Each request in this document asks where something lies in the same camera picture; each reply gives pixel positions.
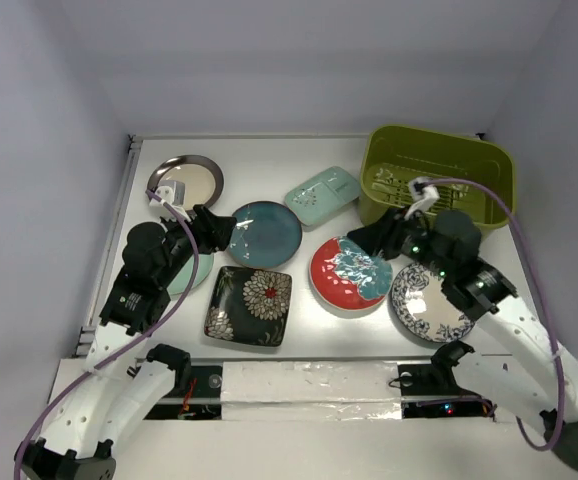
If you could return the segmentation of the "mint green flower plate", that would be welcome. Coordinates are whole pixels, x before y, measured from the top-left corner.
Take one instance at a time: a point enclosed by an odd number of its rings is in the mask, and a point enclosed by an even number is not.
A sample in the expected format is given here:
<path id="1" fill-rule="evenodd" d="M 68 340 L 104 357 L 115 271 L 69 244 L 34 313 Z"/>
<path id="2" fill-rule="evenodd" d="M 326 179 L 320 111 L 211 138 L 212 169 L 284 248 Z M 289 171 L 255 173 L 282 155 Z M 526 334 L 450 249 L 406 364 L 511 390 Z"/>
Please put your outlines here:
<path id="1" fill-rule="evenodd" d="M 195 265 L 194 257 L 191 257 L 183 268 L 178 272 L 177 276 L 168 286 L 168 293 L 171 297 L 178 296 L 183 293 L 187 288 L 190 278 L 193 273 L 193 267 Z M 214 255 L 213 254 L 200 254 L 199 255 L 199 265 L 197 267 L 196 275 L 194 277 L 194 282 L 191 289 L 198 287 L 210 274 L 214 265 Z"/>

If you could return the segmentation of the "brown rimmed cream round plate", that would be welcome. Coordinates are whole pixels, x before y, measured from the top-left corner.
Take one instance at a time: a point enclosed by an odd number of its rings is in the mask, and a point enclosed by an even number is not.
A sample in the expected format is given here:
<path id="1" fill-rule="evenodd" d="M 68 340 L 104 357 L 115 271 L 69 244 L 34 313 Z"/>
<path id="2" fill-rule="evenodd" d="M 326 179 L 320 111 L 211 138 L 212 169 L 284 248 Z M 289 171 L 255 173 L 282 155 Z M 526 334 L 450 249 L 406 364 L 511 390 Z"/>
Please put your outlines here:
<path id="1" fill-rule="evenodd" d="M 196 204 L 213 206 L 224 188 L 221 168 L 213 160 L 201 155 L 182 155 L 166 160 L 151 174 L 147 190 L 164 180 L 184 183 L 186 213 L 190 213 Z"/>

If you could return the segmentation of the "red and teal floral plate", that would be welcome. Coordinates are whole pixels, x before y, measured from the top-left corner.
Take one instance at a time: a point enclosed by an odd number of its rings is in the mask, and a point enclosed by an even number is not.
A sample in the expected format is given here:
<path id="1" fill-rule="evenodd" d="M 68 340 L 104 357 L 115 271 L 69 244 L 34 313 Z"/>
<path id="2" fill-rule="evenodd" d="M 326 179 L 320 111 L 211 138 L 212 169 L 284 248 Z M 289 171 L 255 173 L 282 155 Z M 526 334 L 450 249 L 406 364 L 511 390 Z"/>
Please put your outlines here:
<path id="1" fill-rule="evenodd" d="M 346 236 L 333 237 L 313 254 L 309 278 L 316 294 L 339 311 L 366 312 L 387 296 L 393 267 L 368 255 Z"/>

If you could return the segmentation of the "dark teal round plate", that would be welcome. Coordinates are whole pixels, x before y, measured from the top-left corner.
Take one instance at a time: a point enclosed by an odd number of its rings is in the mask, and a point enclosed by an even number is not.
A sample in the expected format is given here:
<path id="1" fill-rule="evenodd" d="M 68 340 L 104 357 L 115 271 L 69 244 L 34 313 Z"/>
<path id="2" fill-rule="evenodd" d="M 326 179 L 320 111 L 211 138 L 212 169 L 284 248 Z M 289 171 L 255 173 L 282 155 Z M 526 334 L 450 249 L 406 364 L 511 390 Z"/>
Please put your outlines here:
<path id="1" fill-rule="evenodd" d="M 236 226 L 227 248 L 238 264 L 273 269 L 290 260 L 299 249 L 303 230 L 296 215 L 272 201 L 247 203 L 232 214 Z"/>

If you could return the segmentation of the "celadon rectangular divided dish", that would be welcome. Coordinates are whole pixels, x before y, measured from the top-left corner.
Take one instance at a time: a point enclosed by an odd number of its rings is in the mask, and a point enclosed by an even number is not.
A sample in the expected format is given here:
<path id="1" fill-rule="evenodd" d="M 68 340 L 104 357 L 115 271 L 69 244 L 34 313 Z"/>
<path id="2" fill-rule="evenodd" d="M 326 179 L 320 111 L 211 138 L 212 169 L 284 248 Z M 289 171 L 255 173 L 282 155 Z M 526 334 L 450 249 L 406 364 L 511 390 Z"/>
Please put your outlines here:
<path id="1" fill-rule="evenodd" d="M 284 203 L 304 226 L 315 227 L 359 195 L 359 181 L 343 168 L 332 166 L 290 190 Z"/>

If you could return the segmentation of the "blue white floral plate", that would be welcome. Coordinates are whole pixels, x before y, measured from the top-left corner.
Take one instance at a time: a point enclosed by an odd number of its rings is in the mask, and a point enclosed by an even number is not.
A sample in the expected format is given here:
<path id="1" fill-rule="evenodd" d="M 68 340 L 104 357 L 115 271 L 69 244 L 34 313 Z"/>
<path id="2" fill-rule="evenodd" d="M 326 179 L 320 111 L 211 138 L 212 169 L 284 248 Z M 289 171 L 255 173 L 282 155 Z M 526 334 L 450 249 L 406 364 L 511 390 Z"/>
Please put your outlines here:
<path id="1" fill-rule="evenodd" d="M 394 278 L 390 304 L 395 318 L 414 336 L 449 343 L 468 335 L 474 323 L 441 291 L 442 278 L 419 264 L 410 264 Z"/>

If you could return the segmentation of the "black square floral plate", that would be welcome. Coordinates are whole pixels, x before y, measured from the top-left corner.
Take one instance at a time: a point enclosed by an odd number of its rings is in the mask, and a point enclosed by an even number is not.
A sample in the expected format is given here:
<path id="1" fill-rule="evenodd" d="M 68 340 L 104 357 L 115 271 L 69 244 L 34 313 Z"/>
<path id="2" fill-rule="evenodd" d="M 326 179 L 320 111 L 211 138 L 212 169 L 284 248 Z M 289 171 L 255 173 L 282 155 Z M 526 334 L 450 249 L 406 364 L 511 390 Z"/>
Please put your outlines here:
<path id="1" fill-rule="evenodd" d="M 204 334 L 241 345 L 277 348 L 285 336 L 291 294 L 288 274 L 224 266 L 214 285 Z"/>

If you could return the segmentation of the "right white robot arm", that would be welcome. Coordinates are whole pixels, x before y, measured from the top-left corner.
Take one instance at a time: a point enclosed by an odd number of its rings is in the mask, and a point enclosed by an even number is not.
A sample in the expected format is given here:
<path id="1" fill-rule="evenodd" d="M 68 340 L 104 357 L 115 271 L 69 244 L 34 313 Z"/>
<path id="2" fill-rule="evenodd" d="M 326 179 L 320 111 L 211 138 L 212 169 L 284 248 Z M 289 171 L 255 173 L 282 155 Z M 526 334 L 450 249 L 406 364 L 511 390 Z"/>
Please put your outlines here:
<path id="1" fill-rule="evenodd" d="M 479 256 L 482 239 L 471 218 L 441 212 L 433 224 L 420 213 L 388 210 L 349 239 L 386 260 L 404 255 L 441 279 L 448 302 L 495 338 L 520 364 L 521 376 L 502 370 L 478 394 L 493 397 L 521 426 L 540 432 L 548 451 L 578 472 L 578 359 L 528 308 L 516 287 Z"/>

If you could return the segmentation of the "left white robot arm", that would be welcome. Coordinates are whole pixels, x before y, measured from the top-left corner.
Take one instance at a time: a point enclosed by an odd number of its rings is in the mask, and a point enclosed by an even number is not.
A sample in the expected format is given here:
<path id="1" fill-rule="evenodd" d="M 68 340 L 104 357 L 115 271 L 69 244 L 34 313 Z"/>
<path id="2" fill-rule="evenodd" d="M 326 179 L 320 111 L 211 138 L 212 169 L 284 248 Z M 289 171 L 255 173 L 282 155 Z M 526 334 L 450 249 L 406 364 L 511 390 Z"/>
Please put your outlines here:
<path id="1" fill-rule="evenodd" d="M 83 372 L 30 428 L 16 479 L 111 479 L 116 457 L 151 408 L 190 383 L 190 356 L 145 341 L 180 307 L 168 287 L 186 263 L 225 250 L 237 221 L 196 205 L 191 217 L 144 222 L 128 233 L 123 266 L 100 314 Z"/>

